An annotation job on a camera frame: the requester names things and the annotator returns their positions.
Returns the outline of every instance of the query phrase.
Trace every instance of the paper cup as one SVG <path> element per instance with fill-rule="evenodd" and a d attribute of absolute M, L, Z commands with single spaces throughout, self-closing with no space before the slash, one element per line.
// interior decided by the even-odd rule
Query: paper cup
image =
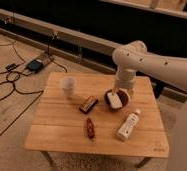
<path fill-rule="evenodd" d="M 75 91 L 76 80 L 74 78 L 63 78 L 61 80 L 61 88 L 63 89 L 67 98 L 72 98 Z"/>

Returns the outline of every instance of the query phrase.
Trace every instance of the concrete floor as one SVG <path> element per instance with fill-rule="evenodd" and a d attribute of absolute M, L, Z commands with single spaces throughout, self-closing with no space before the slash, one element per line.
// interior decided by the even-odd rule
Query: concrete floor
<path fill-rule="evenodd" d="M 12 42 L 12 39 L 0 35 L 0 44 Z M 41 50 L 26 44 L 17 42 L 15 44 L 18 53 L 28 62 L 42 53 Z M 92 69 L 86 68 L 80 64 L 72 63 L 60 57 L 55 57 L 56 62 L 66 66 L 69 72 L 98 73 Z M 12 46 L 0 46 L 0 72 L 4 71 L 5 66 L 10 63 L 20 63 L 21 61 L 13 51 Z M 46 80 L 52 71 L 62 72 L 63 70 L 54 65 L 48 65 L 39 74 L 31 77 L 22 77 L 17 82 L 17 88 L 21 91 L 37 91 L 44 88 Z M 10 85 L 0 87 L 0 97 L 10 91 Z M 13 93 L 10 97 L 0 102 L 0 133 L 9 125 L 23 109 L 37 95 L 19 95 Z M 35 108 L 38 101 L 35 102 L 1 137 L 0 137 L 0 171 L 47 171 L 47 170 L 129 170 L 135 171 L 134 164 L 142 158 L 122 157 L 122 156 L 103 156 L 72 153 L 50 153 L 57 166 L 49 167 L 40 152 L 26 151 L 23 146 L 32 122 Z M 168 138 L 171 141 L 172 128 L 174 126 L 178 110 L 182 103 L 167 96 L 161 95 L 158 99 L 162 119 Z M 166 159 L 152 159 L 140 171 L 164 171 Z"/>

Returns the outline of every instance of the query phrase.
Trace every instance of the white bottle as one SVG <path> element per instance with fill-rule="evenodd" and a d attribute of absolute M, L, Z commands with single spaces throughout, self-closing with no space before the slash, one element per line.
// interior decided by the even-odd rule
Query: white bottle
<path fill-rule="evenodd" d="M 131 113 L 128 115 L 126 121 L 123 123 L 123 125 L 120 127 L 120 129 L 117 131 L 117 136 L 122 140 L 126 141 L 130 134 L 136 126 L 136 124 L 139 121 L 139 115 L 141 114 L 141 110 L 136 109 L 134 113 Z"/>

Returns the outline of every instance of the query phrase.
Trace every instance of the wooden table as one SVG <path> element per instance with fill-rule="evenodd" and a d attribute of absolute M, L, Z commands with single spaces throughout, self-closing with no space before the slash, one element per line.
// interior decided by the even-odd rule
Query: wooden table
<path fill-rule="evenodd" d="M 71 100 L 60 88 L 60 80 L 64 77 L 76 79 L 76 93 Z M 50 164 L 53 161 L 47 151 L 148 157 L 139 167 L 150 157 L 168 157 L 166 132 L 149 78 L 137 77 L 133 98 L 119 111 L 110 110 L 104 100 L 105 92 L 113 84 L 114 75 L 51 73 L 25 148 L 42 151 Z M 90 95 L 95 96 L 99 103 L 85 115 L 78 106 Z M 140 121 L 129 140 L 122 142 L 115 137 L 116 131 L 127 115 L 137 108 L 142 111 Z M 93 141 L 86 135 L 87 117 L 95 125 L 96 138 Z"/>

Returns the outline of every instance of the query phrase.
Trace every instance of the red wrapped snack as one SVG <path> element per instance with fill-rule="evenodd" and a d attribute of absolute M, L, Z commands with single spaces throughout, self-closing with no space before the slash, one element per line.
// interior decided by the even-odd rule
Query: red wrapped snack
<path fill-rule="evenodd" d="M 94 125 L 90 118 L 87 118 L 87 134 L 90 139 L 95 137 Z"/>

